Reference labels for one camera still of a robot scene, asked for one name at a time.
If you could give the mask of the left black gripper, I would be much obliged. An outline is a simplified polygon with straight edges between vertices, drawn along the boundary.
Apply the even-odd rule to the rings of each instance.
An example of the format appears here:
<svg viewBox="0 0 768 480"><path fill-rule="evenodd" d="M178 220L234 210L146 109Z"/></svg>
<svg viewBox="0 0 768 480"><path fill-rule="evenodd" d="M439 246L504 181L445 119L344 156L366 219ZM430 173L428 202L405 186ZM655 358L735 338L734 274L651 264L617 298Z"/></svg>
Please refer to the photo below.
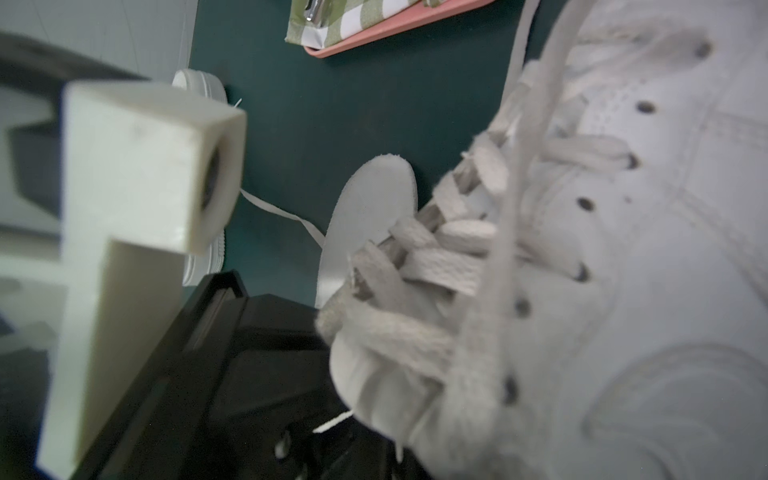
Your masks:
<svg viewBox="0 0 768 480"><path fill-rule="evenodd" d="M313 308L205 277L75 470L78 479L423 479L347 417Z"/></svg>

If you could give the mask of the white insole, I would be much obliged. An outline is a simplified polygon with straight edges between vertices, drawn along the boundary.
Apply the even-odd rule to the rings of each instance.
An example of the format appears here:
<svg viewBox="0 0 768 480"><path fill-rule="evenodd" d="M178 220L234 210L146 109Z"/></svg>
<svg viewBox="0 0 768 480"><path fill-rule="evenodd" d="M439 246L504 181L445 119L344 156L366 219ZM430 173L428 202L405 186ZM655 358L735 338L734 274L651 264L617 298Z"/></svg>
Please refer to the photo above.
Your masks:
<svg viewBox="0 0 768 480"><path fill-rule="evenodd" d="M317 309L344 283L349 257L368 241L384 241L396 220L415 213L417 202L415 175L405 159L379 155L355 171L337 199L321 249Z"/></svg>

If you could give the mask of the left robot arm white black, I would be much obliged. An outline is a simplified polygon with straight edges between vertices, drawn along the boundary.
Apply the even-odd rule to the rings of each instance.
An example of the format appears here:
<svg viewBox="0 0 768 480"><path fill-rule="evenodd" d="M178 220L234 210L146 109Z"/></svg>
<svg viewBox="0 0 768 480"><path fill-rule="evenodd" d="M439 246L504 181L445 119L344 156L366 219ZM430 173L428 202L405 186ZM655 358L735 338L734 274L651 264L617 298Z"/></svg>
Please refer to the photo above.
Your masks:
<svg viewBox="0 0 768 480"><path fill-rule="evenodd" d="M1 475L422 479L344 412L316 312L183 286L239 196L247 117L1 37Z"/></svg>

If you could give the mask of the green white checkered cloth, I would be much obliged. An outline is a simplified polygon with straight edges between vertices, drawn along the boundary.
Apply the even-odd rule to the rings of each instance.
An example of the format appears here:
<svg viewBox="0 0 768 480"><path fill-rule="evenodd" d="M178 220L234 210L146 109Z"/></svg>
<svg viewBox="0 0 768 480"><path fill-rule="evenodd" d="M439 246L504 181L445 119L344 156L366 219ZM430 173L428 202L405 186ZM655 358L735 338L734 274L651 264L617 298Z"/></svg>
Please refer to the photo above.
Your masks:
<svg viewBox="0 0 768 480"><path fill-rule="evenodd" d="M423 3L436 7L441 0L331 0L327 22L314 27L303 18L306 1L292 1L285 41L324 49L392 17L407 7Z"/></svg>

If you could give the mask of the pink tray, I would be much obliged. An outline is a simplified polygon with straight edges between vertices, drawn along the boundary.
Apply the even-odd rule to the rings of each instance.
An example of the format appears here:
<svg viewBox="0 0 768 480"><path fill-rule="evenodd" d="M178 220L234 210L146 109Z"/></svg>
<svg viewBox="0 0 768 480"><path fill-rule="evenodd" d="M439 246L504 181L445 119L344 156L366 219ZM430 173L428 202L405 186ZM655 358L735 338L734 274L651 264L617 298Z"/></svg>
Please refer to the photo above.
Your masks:
<svg viewBox="0 0 768 480"><path fill-rule="evenodd" d="M425 6L423 3L413 4L392 17L328 48L313 49L309 46L304 46L304 50L312 57L327 58L409 30L414 30L456 15L483 8L492 3L493 0L455 0L446 1L436 7Z"/></svg>

